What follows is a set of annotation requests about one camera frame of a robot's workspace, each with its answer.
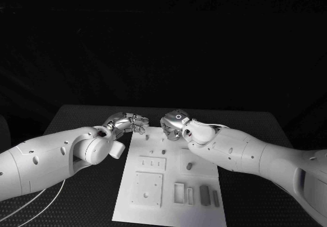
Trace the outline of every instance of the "white cable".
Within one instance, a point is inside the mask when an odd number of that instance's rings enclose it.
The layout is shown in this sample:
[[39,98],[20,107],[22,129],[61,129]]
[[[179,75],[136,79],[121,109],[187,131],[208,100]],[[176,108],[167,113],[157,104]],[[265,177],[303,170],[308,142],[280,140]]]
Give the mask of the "white cable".
[[17,209],[12,214],[9,214],[3,219],[0,219],[0,222],[6,220],[13,214],[16,214],[33,201],[35,199],[40,196],[40,194],[45,192],[45,190],[38,194],[38,196],[30,200],[30,202],[26,203],[25,206],[22,206],[20,209]]
[[[61,193],[61,191],[62,191],[62,188],[64,188],[64,184],[62,184],[62,187],[61,187],[61,189],[59,189],[59,191],[58,191],[58,194],[56,194],[53,200],[51,201],[49,205],[48,205],[46,208],[43,209],[43,211],[48,209],[48,207],[51,206],[51,204],[52,204],[53,201],[56,200],[56,197],[58,197],[58,195],[59,195],[59,193]],[[40,212],[36,216],[33,216],[33,218],[32,218],[26,223],[23,223],[19,227],[22,227],[25,224],[28,224],[28,223],[29,223],[29,222],[42,214],[42,212]]]
[[222,124],[205,124],[205,123],[202,123],[202,122],[199,122],[197,120],[195,120],[193,119],[193,121],[197,123],[197,124],[203,124],[203,125],[215,125],[215,126],[219,126],[219,127],[223,127],[223,128],[229,128],[229,127],[226,127],[225,125],[222,125]]

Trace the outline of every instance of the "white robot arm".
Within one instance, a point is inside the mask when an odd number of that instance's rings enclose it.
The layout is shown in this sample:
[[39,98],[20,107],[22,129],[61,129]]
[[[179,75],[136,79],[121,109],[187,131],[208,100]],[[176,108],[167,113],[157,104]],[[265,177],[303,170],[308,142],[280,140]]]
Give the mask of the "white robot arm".
[[0,154],[0,201],[38,192],[97,165],[125,149],[115,141],[124,132],[144,133],[149,119],[114,114],[101,126],[82,127],[33,138]]
[[223,125],[190,119],[183,110],[161,118],[170,140],[182,136],[189,150],[226,170],[271,180],[327,227],[327,150],[297,150],[258,140]]

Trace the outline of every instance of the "black tabletop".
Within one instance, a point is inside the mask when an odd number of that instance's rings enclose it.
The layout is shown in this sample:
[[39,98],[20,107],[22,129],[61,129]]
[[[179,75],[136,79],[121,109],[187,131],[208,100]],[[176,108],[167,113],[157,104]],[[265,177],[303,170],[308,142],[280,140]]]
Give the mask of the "black tabletop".
[[[150,119],[150,126],[160,127],[160,118],[174,108],[125,106],[65,105],[51,122],[45,134],[84,126],[101,125],[111,114],[127,112]],[[278,122],[268,112],[219,111],[185,109],[197,121],[218,123],[242,130],[268,143],[291,147]],[[114,206],[125,167],[131,133],[118,140],[125,144],[120,159],[107,157],[95,166],[82,169],[65,181],[62,192],[30,227],[149,226],[114,222]],[[294,198],[264,178],[244,173],[219,170],[221,191],[228,227],[318,227]],[[48,206],[62,183],[51,187],[38,199],[0,226],[23,224]],[[0,218],[10,214],[38,195],[33,193],[0,202]]]

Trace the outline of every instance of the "robotic hand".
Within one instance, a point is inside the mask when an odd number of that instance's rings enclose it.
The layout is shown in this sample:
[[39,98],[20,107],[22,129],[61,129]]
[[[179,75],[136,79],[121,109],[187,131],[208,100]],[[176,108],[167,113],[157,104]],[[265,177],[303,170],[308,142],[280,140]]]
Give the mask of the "robotic hand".
[[125,149],[115,141],[124,132],[144,133],[149,119],[114,114],[101,126],[82,127],[36,137],[0,154],[0,201],[38,192],[97,165]]
[[203,124],[182,110],[160,120],[170,140],[183,136],[189,150],[226,170],[271,180],[327,227],[327,150],[272,145],[219,124]]

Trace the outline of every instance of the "black background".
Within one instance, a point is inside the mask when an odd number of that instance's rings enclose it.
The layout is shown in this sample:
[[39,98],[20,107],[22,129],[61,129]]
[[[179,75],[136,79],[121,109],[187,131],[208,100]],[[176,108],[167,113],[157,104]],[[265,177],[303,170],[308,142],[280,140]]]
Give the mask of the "black background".
[[324,11],[317,0],[2,3],[13,144],[81,104],[270,111],[295,148],[326,148]]

